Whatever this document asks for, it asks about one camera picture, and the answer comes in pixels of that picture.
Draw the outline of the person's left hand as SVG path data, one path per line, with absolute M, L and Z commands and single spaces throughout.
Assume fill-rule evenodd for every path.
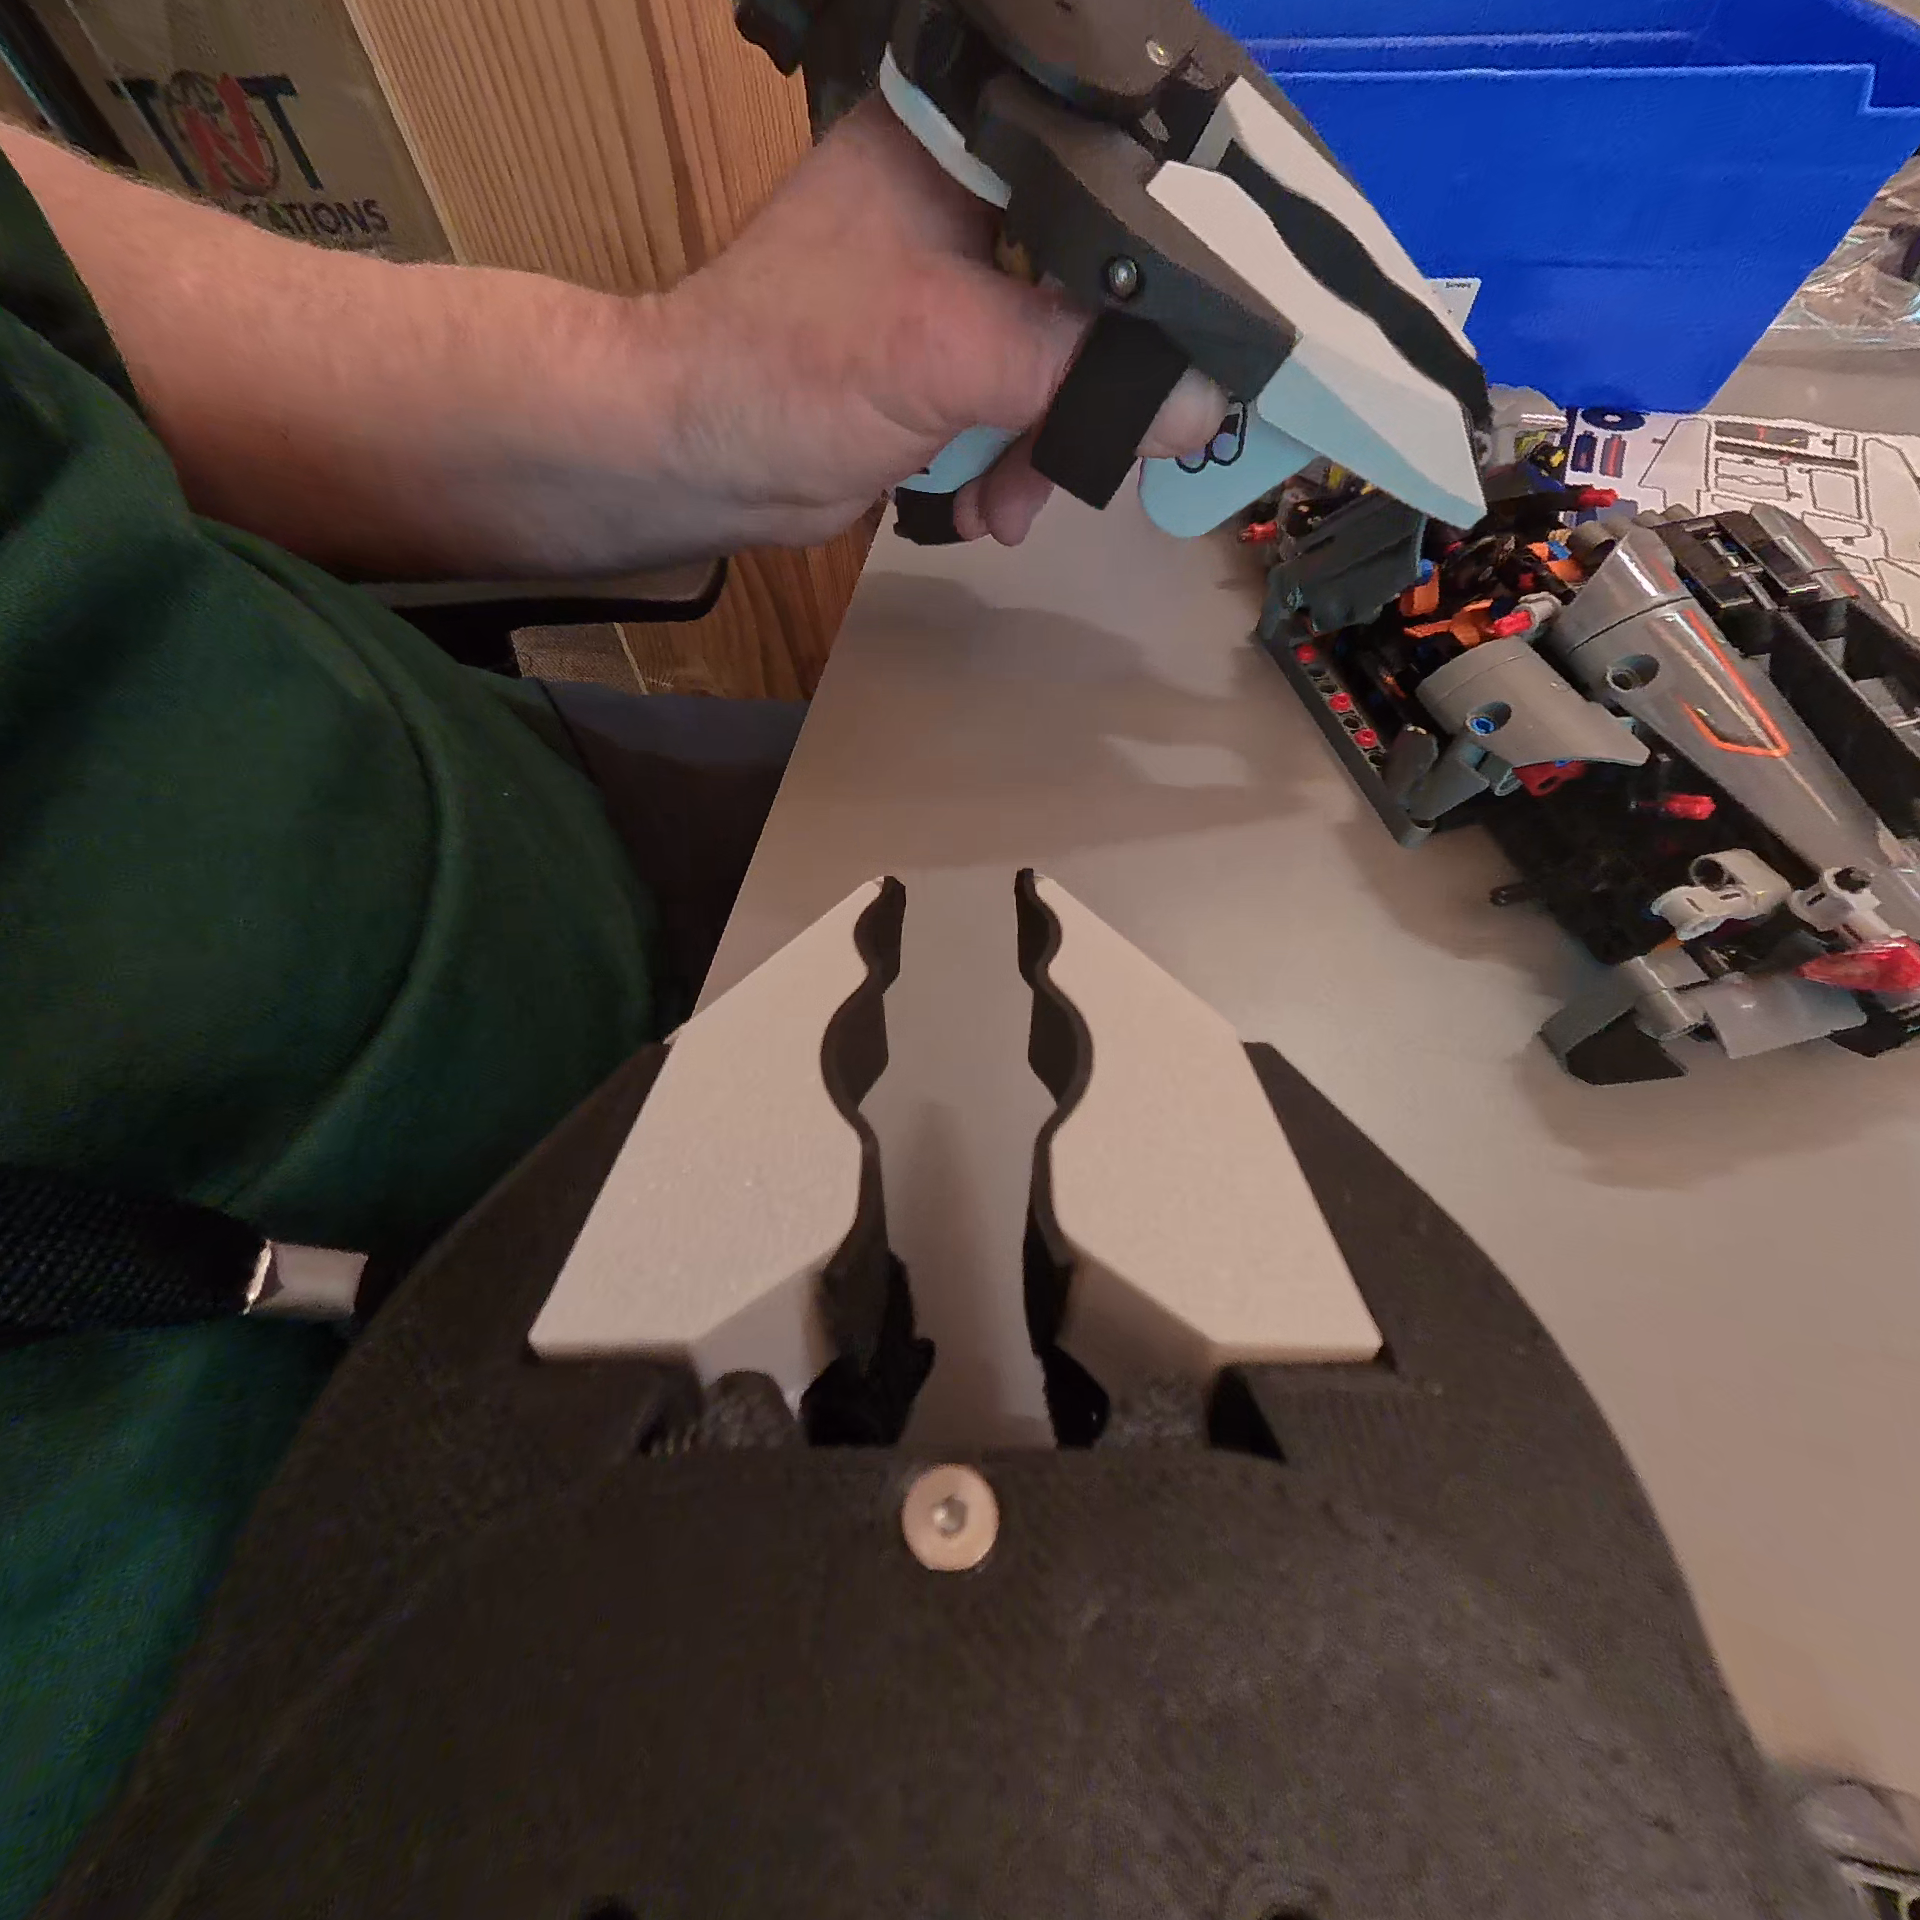
M 994 199 L 864 95 L 743 241 L 663 297 L 663 552 L 833 543 L 967 430 L 1010 444 L 962 485 L 955 524 L 1023 546 L 1053 500 L 1037 430 L 1093 316 L 1004 276 L 994 232 Z

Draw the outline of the grey black lego car model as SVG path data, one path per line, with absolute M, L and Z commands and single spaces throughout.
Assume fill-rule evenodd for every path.
M 1272 559 L 1352 496 L 1299 471 L 1240 543 Z M 1258 651 L 1399 848 L 1491 835 L 1491 907 L 1600 961 L 1540 1025 L 1584 1085 L 1920 1042 L 1915 635 L 1792 507 L 1628 507 L 1528 449 L 1373 625 Z

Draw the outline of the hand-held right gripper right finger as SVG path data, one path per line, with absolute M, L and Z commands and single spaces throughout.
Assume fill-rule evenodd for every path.
M 1028 1161 L 1023 1308 L 1060 1448 L 1128 1399 L 1214 1399 L 1240 1367 L 1373 1367 L 1382 1321 L 1240 1025 L 1060 874 L 1023 870 Z

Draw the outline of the person's left forearm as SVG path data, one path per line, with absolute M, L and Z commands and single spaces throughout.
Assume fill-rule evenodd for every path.
M 356 575 L 641 575 L 673 524 L 668 306 L 299 247 L 8 124 L 190 500 Z

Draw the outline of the clear plastic bag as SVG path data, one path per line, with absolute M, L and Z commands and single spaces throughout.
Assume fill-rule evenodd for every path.
M 1920 344 L 1920 198 L 1891 180 L 1833 265 L 1776 306 L 1776 337 Z

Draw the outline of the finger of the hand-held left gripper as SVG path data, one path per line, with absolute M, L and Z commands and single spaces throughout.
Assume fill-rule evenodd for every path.
M 1382 496 L 1476 524 L 1476 444 L 1466 407 L 1423 385 L 1373 316 L 1333 297 L 1270 228 L 1270 211 L 1209 172 L 1209 165 L 1166 165 L 1148 198 L 1192 228 L 1294 332 L 1294 359 L 1258 385 L 1240 467 L 1172 467 L 1148 458 L 1148 515 L 1166 532 L 1214 532 L 1312 458 L 1352 467 Z
M 1473 430 L 1491 430 L 1476 344 L 1325 143 L 1258 74 L 1220 88 L 1220 180 L 1270 211 L 1323 293 L 1382 323 L 1382 337 L 1437 385 Z

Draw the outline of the grey lego door panel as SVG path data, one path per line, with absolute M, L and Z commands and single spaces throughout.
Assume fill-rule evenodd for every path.
M 1373 625 L 1423 559 L 1423 507 L 1352 496 L 1312 532 L 1284 532 L 1258 592 L 1258 646 Z

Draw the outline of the blue plastic bin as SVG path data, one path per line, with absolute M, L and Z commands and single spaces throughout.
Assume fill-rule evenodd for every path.
M 1693 409 L 1920 143 L 1861 0 L 1220 0 L 1491 385 Z

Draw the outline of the wooden post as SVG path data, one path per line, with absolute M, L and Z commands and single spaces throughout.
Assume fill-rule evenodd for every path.
M 731 0 L 356 0 L 347 8 L 459 265 L 668 293 L 812 150 L 802 81 Z M 875 507 L 749 546 L 701 625 L 523 628 L 530 678 L 691 698 L 812 698 Z

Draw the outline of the white sticker sheet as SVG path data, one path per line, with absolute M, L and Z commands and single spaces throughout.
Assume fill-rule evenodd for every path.
M 1906 628 L 1920 628 L 1920 436 L 1569 407 L 1569 477 L 1638 507 L 1792 507 Z

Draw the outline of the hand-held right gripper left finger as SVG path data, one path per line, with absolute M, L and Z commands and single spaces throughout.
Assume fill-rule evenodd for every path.
M 634 1138 L 530 1321 L 530 1358 L 756 1374 L 815 1448 L 906 1424 L 906 1266 L 875 1134 L 904 874 L 858 883 L 663 1057 Z

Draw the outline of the brown printed cardboard box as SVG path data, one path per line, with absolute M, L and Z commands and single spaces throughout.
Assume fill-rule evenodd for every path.
M 47 0 L 8 57 L 64 135 L 317 247 L 449 265 L 335 0 Z

